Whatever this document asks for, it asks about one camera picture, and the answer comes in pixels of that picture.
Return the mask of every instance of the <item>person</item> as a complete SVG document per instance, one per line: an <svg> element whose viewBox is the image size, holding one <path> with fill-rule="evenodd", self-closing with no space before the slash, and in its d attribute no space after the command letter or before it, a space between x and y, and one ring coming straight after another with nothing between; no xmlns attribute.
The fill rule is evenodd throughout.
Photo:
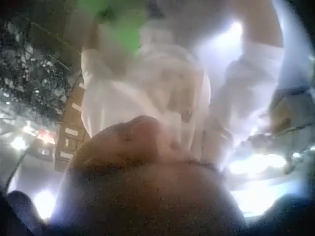
<svg viewBox="0 0 315 236"><path fill-rule="evenodd" d="M232 3L244 26L243 54L230 65L225 85L212 98L207 112L200 112L200 106L194 106L206 100L194 90L203 87L200 85L206 79L187 50L174 44L175 40L142 45L144 56L140 62L126 63L124 73L116 76L97 50L98 32L94 24L82 52L86 87L82 119L92 138L82 145L68 166L52 225L74 234L137 236L237 235L245 227L243 215L225 189L220 172L231 152L248 137L268 107L284 49L271 0ZM168 97L162 103L161 107L166 108L163 110L155 109L150 104L154 96L149 99L152 94L140 89L146 85L140 75L163 81L156 75L165 73L156 72L165 65L165 58L176 61L179 68L187 66L185 71L189 73L185 76L193 76L199 87L193 88L195 92L188 96L192 99L185 100L184 106L172 109ZM152 69L153 76L146 71L129 77L139 65L144 70L146 66ZM131 83L132 79L141 86ZM184 146L180 139L187 110L188 123L190 120L194 123L192 129L186 129L193 131L193 139L186 143L190 147ZM167 111L179 113L179 119L165 118L165 114L169 115ZM172 129L178 121L180 127ZM199 148L193 149L197 136Z"/></svg>

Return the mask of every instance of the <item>green object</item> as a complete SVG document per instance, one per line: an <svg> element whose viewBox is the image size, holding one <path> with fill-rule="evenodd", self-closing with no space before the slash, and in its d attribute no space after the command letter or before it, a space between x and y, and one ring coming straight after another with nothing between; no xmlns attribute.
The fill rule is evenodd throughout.
<svg viewBox="0 0 315 236"><path fill-rule="evenodd" d="M93 16L111 8L115 15L110 24L114 38L129 51L137 51L139 28L146 19L144 0L78 0L78 6Z"/></svg>

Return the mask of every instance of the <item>sleeve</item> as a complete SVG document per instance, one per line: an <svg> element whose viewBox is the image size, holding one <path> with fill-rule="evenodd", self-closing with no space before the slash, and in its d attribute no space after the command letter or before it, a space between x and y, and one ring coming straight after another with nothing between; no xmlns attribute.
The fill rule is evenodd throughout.
<svg viewBox="0 0 315 236"><path fill-rule="evenodd" d="M112 71L104 63L98 50L87 49L81 54L81 70L84 80L84 87L89 83L95 83L96 80L112 76Z"/></svg>
<svg viewBox="0 0 315 236"><path fill-rule="evenodd" d="M272 100L284 49L246 42L243 54L227 69L226 82L210 103L202 143L202 162L219 170L259 122Z"/></svg>

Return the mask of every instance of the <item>white shirt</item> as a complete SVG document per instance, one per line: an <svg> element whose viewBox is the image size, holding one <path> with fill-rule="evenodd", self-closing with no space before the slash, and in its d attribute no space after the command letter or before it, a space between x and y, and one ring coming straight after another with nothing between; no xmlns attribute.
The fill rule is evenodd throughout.
<svg viewBox="0 0 315 236"><path fill-rule="evenodd" d="M209 79L203 74L198 76L196 90L199 92L194 95L192 118L189 123L183 123L179 113L161 112L139 85L148 76L153 78L163 70L163 65L194 64L188 51L176 45L148 45L140 50L138 61L124 76L116 76L103 63L98 51L86 50L82 53L86 87L82 121L92 137L111 125L140 115L152 116L172 128L184 148L190 149L197 160L223 169L229 155L248 137L269 106L283 58L281 48L245 43L243 54L227 69L226 82L210 106ZM183 133L190 139L184 143Z"/></svg>

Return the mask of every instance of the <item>white clothing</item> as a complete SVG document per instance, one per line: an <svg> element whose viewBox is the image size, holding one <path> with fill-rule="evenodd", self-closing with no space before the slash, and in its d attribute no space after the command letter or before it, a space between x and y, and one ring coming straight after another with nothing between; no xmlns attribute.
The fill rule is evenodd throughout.
<svg viewBox="0 0 315 236"><path fill-rule="evenodd" d="M202 139L210 85L188 50L173 44L145 45L124 76L112 73L98 51L86 50L82 72L86 87L82 121L91 137L114 124L147 115L166 125L191 151L194 137ZM170 97L178 93L176 107L170 109ZM191 112L188 120L181 113L183 103Z"/></svg>
<svg viewBox="0 0 315 236"><path fill-rule="evenodd" d="M213 163L221 170L227 157L248 137L269 106L283 58L284 49L244 43L242 56L229 66L226 82L210 106L209 79L201 73L196 76L195 91L199 92L194 94L190 122L183 123L180 113L167 109L161 112L154 105L143 89L143 82L163 79L160 77L164 66L178 73L185 66L198 68L187 50L171 44L146 45L137 62L122 77L106 67L98 51L86 50L82 53L86 87L82 121L92 137L111 125L140 115L152 116L173 129L197 160Z"/></svg>

